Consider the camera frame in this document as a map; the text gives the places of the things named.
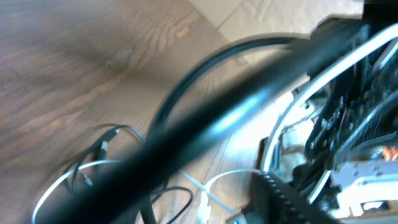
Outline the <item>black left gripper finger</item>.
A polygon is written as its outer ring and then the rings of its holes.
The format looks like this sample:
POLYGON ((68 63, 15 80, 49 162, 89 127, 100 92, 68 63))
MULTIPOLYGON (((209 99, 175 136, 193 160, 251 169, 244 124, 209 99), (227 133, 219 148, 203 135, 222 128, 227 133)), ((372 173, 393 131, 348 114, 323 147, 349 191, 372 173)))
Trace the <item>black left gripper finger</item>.
POLYGON ((249 194, 249 223, 339 223, 272 173, 252 175, 249 194))

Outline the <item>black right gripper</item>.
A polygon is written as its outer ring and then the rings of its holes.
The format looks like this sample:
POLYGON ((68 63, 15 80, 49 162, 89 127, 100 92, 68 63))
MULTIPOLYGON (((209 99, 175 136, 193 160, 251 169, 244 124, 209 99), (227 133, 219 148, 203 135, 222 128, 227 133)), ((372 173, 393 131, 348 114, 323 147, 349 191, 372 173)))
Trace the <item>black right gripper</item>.
POLYGON ((334 215, 389 210, 397 194, 397 41, 373 65, 366 56, 333 80, 305 146, 315 162, 294 186, 334 215))

